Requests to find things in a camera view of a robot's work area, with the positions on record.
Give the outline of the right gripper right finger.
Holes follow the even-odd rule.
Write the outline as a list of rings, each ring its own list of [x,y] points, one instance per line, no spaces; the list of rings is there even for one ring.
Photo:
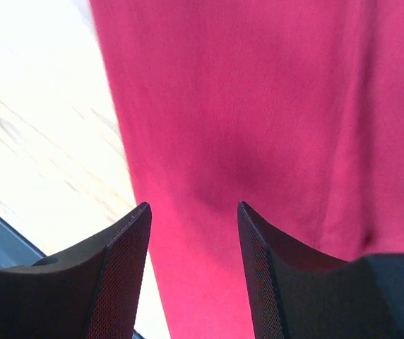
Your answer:
[[[348,262],[237,209],[257,338],[404,338],[404,254]]]

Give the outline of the red t shirt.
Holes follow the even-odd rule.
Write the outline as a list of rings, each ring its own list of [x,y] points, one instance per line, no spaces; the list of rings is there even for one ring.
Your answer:
[[[404,1],[92,1],[172,338],[251,338],[249,203],[332,256],[404,252]]]

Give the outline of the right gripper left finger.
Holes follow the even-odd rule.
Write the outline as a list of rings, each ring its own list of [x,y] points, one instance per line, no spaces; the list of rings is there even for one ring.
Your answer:
[[[151,221],[142,203],[31,266],[0,269],[0,338],[137,338]]]

